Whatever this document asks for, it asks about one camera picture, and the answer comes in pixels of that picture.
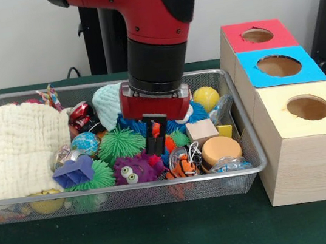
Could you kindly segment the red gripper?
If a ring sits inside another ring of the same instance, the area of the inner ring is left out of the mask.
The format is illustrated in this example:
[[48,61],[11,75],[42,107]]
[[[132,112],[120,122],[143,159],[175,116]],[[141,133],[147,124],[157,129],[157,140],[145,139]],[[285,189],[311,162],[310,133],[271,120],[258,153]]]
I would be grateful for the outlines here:
[[[121,113],[130,120],[142,120],[146,124],[146,153],[155,155],[156,139],[152,134],[153,120],[151,117],[165,117],[168,120],[182,120],[188,113],[190,91],[187,84],[181,84],[174,93],[167,95],[148,95],[130,88],[128,82],[121,83],[119,90]],[[163,153],[166,148],[167,119],[157,120],[159,123],[159,139]]]

